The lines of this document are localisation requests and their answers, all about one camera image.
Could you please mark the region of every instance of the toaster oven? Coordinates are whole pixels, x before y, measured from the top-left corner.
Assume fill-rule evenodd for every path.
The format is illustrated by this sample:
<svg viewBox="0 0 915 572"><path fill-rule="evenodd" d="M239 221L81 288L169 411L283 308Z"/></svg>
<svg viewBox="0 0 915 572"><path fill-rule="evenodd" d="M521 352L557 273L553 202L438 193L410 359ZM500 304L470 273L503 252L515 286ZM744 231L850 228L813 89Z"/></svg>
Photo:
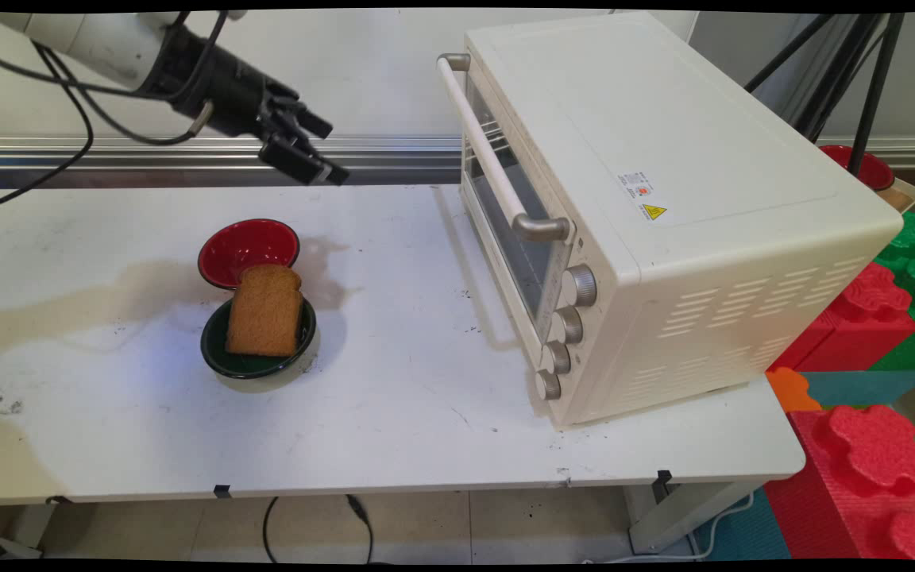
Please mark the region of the toaster oven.
<svg viewBox="0 0 915 572"><path fill-rule="evenodd" d="M465 50L461 197L556 423L755 379L901 229L646 12Z"/></svg>

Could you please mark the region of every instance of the oven door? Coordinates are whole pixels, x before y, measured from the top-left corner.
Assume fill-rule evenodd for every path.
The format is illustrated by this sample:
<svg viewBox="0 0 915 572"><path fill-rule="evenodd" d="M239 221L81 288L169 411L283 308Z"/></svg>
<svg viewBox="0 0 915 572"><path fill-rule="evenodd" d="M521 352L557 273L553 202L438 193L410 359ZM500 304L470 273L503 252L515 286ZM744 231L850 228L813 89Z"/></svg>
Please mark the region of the oven door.
<svg viewBox="0 0 915 572"><path fill-rule="evenodd" d="M472 116L462 113L461 196L524 348L540 369L574 224L475 62L466 69L464 95L451 94L458 111Z"/></svg>

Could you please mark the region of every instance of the warning label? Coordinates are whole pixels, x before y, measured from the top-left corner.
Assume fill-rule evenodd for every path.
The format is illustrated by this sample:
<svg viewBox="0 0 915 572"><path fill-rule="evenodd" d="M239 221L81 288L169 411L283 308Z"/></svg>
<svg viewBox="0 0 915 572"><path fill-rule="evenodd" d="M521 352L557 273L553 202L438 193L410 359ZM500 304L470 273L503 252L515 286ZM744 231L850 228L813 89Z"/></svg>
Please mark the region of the warning label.
<svg viewBox="0 0 915 572"><path fill-rule="evenodd" d="M667 219L669 220L669 224L674 222L673 218L676 218L676 214L668 214L663 217L672 207L672 205L670 205L672 198L665 195L665 192L657 191L656 187L651 184L651 179L647 178L645 173L641 173L640 171L635 173L624 173L622 175L617 175L616 178L620 181L620 186L624 188L624 192L627 193L627 196L629 196L635 206L638 207L640 216L645 218L645 220L653 223L658 221L658 224L665 224Z"/></svg>
<svg viewBox="0 0 915 572"><path fill-rule="evenodd" d="M651 220L653 221L658 218L658 215L663 214L666 211L666 209L663 209L663 207L653 207L651 205L642 205L642 207L645 207L645 211L649 214L649 217L651 217Z"/></svg>

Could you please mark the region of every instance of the oven handle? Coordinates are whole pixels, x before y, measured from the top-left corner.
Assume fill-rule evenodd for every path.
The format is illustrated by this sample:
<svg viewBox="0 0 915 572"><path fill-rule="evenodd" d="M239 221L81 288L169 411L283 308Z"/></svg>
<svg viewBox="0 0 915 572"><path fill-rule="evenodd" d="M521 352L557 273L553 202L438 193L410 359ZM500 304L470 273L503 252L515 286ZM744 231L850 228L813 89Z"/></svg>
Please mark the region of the oven handle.
<svg viewBox="0 0 915 572"><path fill-rule="evenodd" d="M493 152L486 133L483 133L471 104L461 91L461 84L454 76L454 72L467 72L471 62L472 57L468 54L442 54L436 59L436 68L443 77L450 100L454 101L457 112L461 114L461 123L464 123L465 126L465 137L468 138L472 150L479 158L482 172L486 175L489 186L493 188L496 200L500 203L500 209L504 211L504 217L508 219L508 224L511 225L515 234L523 240L529 240L529 242L566 240L570 236L570 221L567 218L536 220L536 218L527 216L524 205L518 198L518 192L511 185L511 179L504 173L504 167L500 166L500 160L496 158L496 153Z"/></svg>

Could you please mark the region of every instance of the white table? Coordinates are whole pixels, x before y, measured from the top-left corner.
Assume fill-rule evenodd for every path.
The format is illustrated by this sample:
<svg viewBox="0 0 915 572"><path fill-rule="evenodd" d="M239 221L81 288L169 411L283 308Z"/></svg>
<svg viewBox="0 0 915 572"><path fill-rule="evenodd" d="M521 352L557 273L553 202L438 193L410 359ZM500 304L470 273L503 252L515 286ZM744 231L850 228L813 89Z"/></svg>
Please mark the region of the white table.
<svg viewBox="0 0 915 572"><path fill-rule="evenodd" d="M196 256L258 217L298 232L319 332L286 372L234 381L200 355L231 293ZM660 510L707 518L803 462L763 377L553 427L455 186L45 189L0 207L0 504L649 485L669 470L715 485ZM653 546L676 533L650 522L635 528Z"/></svg>

